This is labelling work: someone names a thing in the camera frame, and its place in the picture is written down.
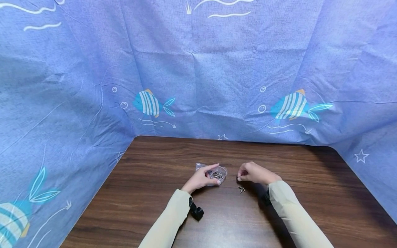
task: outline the beige sleeve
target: beige sleeve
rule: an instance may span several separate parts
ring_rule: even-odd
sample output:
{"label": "beige sleeve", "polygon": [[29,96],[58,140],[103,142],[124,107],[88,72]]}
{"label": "beige sleeve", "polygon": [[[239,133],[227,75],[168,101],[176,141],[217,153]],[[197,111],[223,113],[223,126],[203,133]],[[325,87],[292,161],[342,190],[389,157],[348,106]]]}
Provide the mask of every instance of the beige sleeve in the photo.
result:
{"label": "beige sleeve", "polygon": [[179,227],[189,213],[189,198],[187,192],[177,189],[139,248],[171,248]]}
{"label": "beige sleeve", "polygon": [[297,248],[333,248],[284,181],[269,184],[270,201]]}

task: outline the wooden table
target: wooden table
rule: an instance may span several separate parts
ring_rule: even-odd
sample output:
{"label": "wooden table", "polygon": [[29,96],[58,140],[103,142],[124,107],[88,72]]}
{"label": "wooden table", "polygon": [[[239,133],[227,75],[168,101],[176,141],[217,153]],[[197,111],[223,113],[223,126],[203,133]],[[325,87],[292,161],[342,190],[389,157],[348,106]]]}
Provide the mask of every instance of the wooden table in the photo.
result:
{"label": "wooden table", "polygon": [[331,148],[137,137],[62,248],[138,247],[195,163],[224,164],[221,187],[193,194],[205,214],[188,216],[174,248],[289,248],[294,244],[263,189],[239,193],[238,167],[255,161],[278,173],[336,248],[396,248],[397,226]]}

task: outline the clear plastic bag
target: clear plastic bag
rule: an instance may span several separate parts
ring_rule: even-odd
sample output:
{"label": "clear plastic bag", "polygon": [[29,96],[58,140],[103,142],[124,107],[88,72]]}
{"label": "clear plastic bag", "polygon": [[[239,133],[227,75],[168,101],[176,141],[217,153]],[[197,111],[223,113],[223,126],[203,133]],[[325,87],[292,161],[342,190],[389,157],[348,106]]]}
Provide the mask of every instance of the clear plastic bag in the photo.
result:
{"label": "clear plastic bag", "polygon": [[[201,167],[205,167],[205,166],[207,165],[203,163],[196,163],[196,171]],[[222,184],[227,176],[227,169],[225,167],[218,166],[215,169],[208,171],[207,173],[211,179],[218,179]]]}

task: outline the blue cloth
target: blue cloth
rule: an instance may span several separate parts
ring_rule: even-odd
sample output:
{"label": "blue cloth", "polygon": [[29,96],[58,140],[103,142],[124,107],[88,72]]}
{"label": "blue cloth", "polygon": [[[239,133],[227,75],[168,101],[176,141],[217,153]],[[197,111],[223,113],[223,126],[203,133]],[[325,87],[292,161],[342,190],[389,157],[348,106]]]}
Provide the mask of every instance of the blue cloth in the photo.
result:
{"label": "blue cloth", "polygon": [[59,246],[137,135],[330,146],[397,221],[395,1],[5,1],[1,248]]}

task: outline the fish print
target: fish print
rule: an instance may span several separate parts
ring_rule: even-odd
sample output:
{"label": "fish print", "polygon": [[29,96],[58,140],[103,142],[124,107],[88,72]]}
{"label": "fish print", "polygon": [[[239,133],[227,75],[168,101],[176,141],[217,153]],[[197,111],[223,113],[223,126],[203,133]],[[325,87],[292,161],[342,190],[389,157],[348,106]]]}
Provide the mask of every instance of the fish print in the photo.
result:
{"label": "fish print", "polygon": [[168,100],[164,105],[161,105],[153,93],[148,90],[143,90],[137,94],[133,102],[134,106],[144,114],[158,117],[160,110],[164,109],[167,114],[175,117],[175,114],[167,108],[175,101],[175,98]]}
{"label": "fish print", "polygon": [[39,193],[45,177],[46,170],[42,167],[33,181],[27,200],[0,204],[0,248],[12,248],[20,238],[26,237],[33,204],[44,203],[60,193],[58,190]]}
{"label": "fish print", "polygon": [[332,104],[316,104],[313,107],[309,107],[305,92],[303,89],[300,89],[281,98],[280,101],[271,107],[270,112],[276,119],[293,120],[306,115],[310,119],[319,122],[320,119],[314,112],[325,110],[332,106]]}

